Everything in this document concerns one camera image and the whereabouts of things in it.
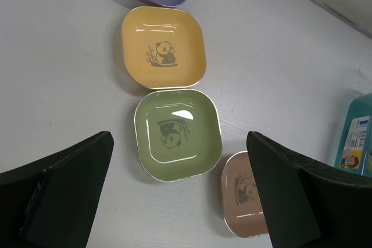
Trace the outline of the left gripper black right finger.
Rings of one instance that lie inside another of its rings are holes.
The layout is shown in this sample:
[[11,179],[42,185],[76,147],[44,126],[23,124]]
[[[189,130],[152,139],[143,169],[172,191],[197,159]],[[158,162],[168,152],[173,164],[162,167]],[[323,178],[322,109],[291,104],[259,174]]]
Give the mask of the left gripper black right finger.
[[273,247],[371,247],[371,178],[256,131],[246,147]]

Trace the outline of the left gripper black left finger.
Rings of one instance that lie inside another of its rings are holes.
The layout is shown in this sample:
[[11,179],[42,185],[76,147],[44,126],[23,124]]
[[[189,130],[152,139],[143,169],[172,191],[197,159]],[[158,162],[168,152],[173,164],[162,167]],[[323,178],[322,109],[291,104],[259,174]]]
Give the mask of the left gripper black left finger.
[[1,173],[1,247],[86,247],[113,147],[102,131]]

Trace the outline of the green plate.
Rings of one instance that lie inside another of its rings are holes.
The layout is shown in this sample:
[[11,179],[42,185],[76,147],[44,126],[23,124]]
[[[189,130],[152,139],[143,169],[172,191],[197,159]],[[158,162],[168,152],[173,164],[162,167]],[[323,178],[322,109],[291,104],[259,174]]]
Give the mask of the green plate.
[[196,89],[148,94],[134,113],[139,162],[161,182],[203,175],[215,168],[223,144],[215,104]]

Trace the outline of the teal plastic bin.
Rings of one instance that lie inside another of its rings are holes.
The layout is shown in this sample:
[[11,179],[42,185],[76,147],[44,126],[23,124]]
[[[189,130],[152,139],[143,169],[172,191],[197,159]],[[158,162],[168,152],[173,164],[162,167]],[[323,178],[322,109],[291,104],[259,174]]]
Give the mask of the teal plastic bin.
[[371,94],[351,102],[334,167],[371,177]]

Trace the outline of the yellow plate on table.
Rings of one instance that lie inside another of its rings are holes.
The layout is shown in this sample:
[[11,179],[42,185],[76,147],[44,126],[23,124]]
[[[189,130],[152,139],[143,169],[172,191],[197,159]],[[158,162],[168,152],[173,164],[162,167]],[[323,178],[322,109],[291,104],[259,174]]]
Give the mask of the yellow plate on table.
[[121,36],[126,70],[145,88],[189,88],[206,73],[202,29],[182,10],[134,8],[123,19]]

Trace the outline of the brown plate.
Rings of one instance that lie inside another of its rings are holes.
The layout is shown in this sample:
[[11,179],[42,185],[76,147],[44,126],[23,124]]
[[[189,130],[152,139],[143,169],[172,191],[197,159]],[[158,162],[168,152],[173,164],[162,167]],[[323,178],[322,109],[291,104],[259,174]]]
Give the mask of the brown plate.
[[241,238],[268,233],[247,151],[232,155],[221,173],[221,200],[227,228]]

